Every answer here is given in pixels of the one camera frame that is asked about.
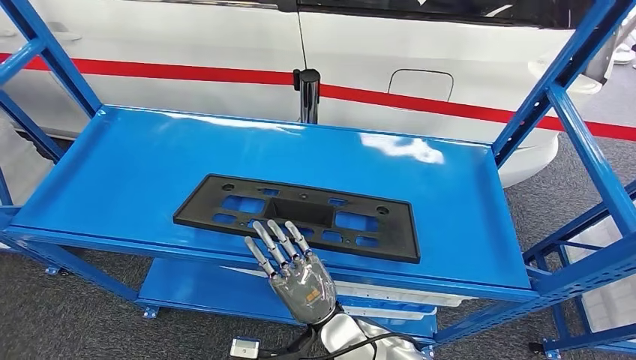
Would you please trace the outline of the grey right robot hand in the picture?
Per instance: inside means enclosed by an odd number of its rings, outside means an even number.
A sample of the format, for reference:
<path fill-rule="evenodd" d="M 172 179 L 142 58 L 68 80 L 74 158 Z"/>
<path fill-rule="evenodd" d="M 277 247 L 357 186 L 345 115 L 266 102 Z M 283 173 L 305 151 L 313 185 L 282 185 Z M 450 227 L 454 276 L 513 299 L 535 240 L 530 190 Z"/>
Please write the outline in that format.
<path fill-rule="evenodd" d="M 266 225 L 252 223 L 275 264 L 252 237 L 246 236 L 244 243 L 292 316 L 300 323 L 322 325 L 341 312 L 335 282 L 297 226 L 290 220 L 284 226 L 272 219 Z"/>

